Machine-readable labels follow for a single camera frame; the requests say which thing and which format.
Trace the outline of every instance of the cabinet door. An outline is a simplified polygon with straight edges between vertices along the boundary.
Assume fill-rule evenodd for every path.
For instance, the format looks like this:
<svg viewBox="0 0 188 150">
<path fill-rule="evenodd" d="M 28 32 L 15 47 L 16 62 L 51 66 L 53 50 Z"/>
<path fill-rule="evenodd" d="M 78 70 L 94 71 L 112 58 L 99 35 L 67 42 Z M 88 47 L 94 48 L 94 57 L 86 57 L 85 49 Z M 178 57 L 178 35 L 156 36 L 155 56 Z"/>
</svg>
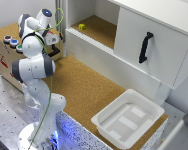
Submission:
<svg viewBox="0 0 188 150">
<path fill-rule="evenodd" d="M 154 36 L 148 40 L 145 56 L 139 56 L 147 32 Z M 139 14 L 121 8 L 116 33 L 114 54 L 173 86 L 188 51 L 188 36 Z"/>
</svg>

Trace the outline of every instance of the empty white container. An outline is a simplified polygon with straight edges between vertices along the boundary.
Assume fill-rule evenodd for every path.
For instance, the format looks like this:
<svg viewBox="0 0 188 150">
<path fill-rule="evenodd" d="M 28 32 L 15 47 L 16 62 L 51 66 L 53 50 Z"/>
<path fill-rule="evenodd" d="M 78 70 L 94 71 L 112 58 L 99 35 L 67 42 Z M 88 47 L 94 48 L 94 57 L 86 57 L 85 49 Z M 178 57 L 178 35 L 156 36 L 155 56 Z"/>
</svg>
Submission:
<svg viewBox="0 0 188 150">
<path fill-rule="evenodd" d="M 129 89 L 91 121 L 99 133 L 117 148 L 130 149 L 163 113 L 163 108 Z"/>
</svg>

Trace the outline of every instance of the green cable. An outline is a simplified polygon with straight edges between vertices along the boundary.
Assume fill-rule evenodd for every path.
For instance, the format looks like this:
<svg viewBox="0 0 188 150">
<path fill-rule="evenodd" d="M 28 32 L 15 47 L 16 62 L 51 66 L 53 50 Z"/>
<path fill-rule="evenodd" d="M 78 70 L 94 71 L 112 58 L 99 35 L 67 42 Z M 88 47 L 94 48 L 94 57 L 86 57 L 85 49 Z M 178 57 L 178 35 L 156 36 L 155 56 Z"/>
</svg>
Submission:
<svg viewBox="0 0 188 150">
<path fill-rule="evenodd" d="M 61 10 L 61 11 L 62 11 L 62 18 L 61 18 L 61 21 L 60 21 L 56 26 L 54 26 L 54 27 L 52 27 L 52 28 L 48 28 L 48 29 L 38 29 L 38 30 L 35 30 L 34 32 L 41 31 L 41 30 L 50 30 L 50 29 L 53 29 L 53 28 L 57 27 L 58 25 L 60 25 L 61 22 L 63 21 L 64 12 L 63 12 L 62 9 L 57 8 L 56 14 L 57 14 L 57 11 L 58 11 L 58 10 Z M 39 42 L 40 42 L 40 43 L 42 44 L 42 46 L 44 47 L 44 50 L 45 50 L 46 54 L 48 54 L 47 49 L 46 49 L 45 45 L 43 45 L 42 41 L 41 41 L 37 36 L 35 36 L 35 37 L 39 40 Z M 47 109 L 46 109 L 45 114 L 44 114 L 44 116 L 43 116 L 43 118 L 42 118 L 42 120 L 41 120 L 41 123 L 40 123 L 40 125 L 39 125 L 39 127 L 38 127 L 38 129 L 37 129 L 37 131 L 36 131 L 36 134 L 34 135 L 32 141 L 31 141 L 31 143 L 30 143 L 30 146 L 29 146 L 28 150 L 31 148 L 31 146 L 32 146 L 32 144 L 33 144 L 33 142 L 34 142 L 34 140 L 35 140 L 37 134 L 38 134 L 38 131 L 40 130 L 40 127 L 41 127 L 41 125 L 42 125 L 42 123 L 43 123 L 43 121 L 44 121 L 44 119 L 45 119 L 45 116 L 46 116 L 46 114 L 47 114 L 47 112 L 48 112 L 48 109 L 49 109 L 49 106 L 50 106 L 50 102 L 51 102 L 52 84 L 53 84 L 53 83 L 52 83 L 52 77 L 51 77 L 50 97 L 49 97 L 49 102 L 48 102 L 48 105 L 47 105 Z"/>
</svg>

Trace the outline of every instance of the yellow sponge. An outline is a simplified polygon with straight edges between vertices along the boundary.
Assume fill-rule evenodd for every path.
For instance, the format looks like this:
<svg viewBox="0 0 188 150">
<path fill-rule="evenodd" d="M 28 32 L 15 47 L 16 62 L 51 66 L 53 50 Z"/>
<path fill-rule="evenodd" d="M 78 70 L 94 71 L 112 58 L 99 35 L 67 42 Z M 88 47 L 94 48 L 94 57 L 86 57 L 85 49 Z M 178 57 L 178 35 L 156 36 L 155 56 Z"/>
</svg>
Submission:
<svg viewBox="0 0 188 150">
<path fill-rule="evenodd" d="M 86 25 L 85 24 L 79 24 L 79 30 L 85 30 Z"/>
</svg>

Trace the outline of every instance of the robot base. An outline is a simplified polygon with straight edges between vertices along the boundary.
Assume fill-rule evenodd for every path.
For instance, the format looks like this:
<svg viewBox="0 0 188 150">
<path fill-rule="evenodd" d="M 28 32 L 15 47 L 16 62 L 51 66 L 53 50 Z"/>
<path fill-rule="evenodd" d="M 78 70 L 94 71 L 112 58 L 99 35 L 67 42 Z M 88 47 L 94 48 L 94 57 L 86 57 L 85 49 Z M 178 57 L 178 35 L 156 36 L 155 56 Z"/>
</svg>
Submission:
<svg viewBox="0 0 188 150">
<path fill-rule="evenodd" d="M 20 132 L 19 137 L 18 137 L 18 150 L 51 150 L 49 145 L 45 147 L 45 145 L 47 145 L 45 144 L 46 142 L 43 142 L 42 144 L 39 144 L 39 145 L 35 145 L 33 143 L 31 148 L 28 149 L 31 144 L 31 141 L 28 140 L 28 137 L 33 132 L 35 125 L 38 125 L 38 122 L 29 124 Z M 55 134 L 55 135 L 58 141 L 57 149 L 59 150 L 63 145 L 63 137 L 60 137 L 60 134 L 59 135 Z"/>
</svg>

